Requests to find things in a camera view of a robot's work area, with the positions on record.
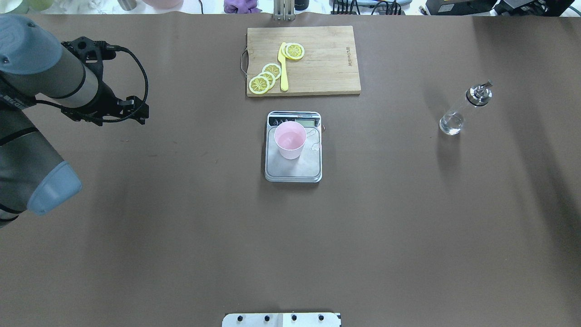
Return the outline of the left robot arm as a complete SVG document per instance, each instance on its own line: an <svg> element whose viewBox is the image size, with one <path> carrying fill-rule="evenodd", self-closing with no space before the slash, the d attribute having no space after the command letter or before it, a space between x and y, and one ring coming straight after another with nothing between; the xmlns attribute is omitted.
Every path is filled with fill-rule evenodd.
<svg viewBox="0 0 581 327"><path fill-rule="evenodd" d="M82 182L26 110L51 106L72 121L98 126L149 118L149 80L131 50L79 37L60 41L31 18L0 17L0 220L30 211L45 215L78 194ZM126 53L143 75L143 97L121 99L103 79L104 61Z"/></svg>

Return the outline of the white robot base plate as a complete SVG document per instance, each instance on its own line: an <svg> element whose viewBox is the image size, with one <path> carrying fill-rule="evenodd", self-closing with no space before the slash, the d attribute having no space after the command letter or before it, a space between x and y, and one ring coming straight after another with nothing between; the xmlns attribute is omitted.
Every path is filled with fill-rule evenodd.
<svg viewBox="0 0 581 327"><path fill-rule="evenodd" d="M334 312L271 312L227 314L222 327L342 327Z"/></svg>

